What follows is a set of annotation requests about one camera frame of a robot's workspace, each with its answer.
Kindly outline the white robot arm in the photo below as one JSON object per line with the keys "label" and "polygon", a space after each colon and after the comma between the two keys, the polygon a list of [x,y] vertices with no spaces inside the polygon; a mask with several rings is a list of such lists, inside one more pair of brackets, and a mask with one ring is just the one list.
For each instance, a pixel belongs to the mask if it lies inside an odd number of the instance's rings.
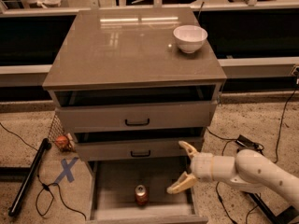
{"label": "white robot arm", "polygon": [[299,210],[299,178],[284,171],[262,154],[243,149],[235,157],[215,156],[199,152],[185,141],[179,141],[178,144],[185,149],[191,160],[191,172],[183,172],[167,188],[169,194],[190,189],[198,181],[222,182],[248,193],[258,193],[267,187]]}

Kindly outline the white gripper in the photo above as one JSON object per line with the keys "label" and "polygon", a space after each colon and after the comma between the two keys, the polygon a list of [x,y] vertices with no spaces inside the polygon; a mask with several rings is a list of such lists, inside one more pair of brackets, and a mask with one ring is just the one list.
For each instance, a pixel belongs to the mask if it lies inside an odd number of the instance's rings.
{"label": "white gripper", "polygon": [[178,144],[191,159],[192,174],[182,173],[178,180],[166,189],[168,194],[178,194],[186,189],[190,189],[196,184],[197,178],[205,182],[226,182],[235,176],[234,157],[198,153],[194,146],[185,141],[179,141]]}

